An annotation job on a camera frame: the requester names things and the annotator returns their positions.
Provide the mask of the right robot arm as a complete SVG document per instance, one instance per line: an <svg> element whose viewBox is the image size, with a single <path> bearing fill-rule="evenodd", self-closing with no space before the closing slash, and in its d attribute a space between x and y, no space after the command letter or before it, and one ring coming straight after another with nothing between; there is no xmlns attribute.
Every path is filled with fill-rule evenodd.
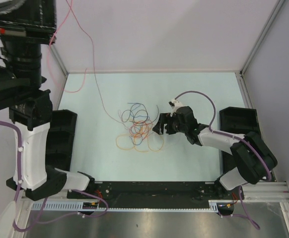
<svg viewBox="0 0 289 238"><path fill-rule="evenodd" d="M236 166L216 180L215 194L220 199L228 198L240 185L256 184L262 178L271 181L271 171L278 163L258 134L213 130L198 123L188 106L178 107L171 113L161 113L152 130L159 135L182 133L192 145L213 147L233 156Z"/></svg>

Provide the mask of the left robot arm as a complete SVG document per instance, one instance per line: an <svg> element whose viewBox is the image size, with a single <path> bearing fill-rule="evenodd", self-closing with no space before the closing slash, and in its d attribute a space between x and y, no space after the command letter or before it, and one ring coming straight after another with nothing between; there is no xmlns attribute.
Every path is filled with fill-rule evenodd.
<svg viewBox="0 0 289 238"><path fill-rule="evenodd" d="M41 90L42 45L56 39L53 0L0 2L0 111L9 110L7 126L15 132L16 168L7 185L34 201L62 190L84 198L95 194L93 177L46 164L46 142L52 120L50 91Z"/></svg>

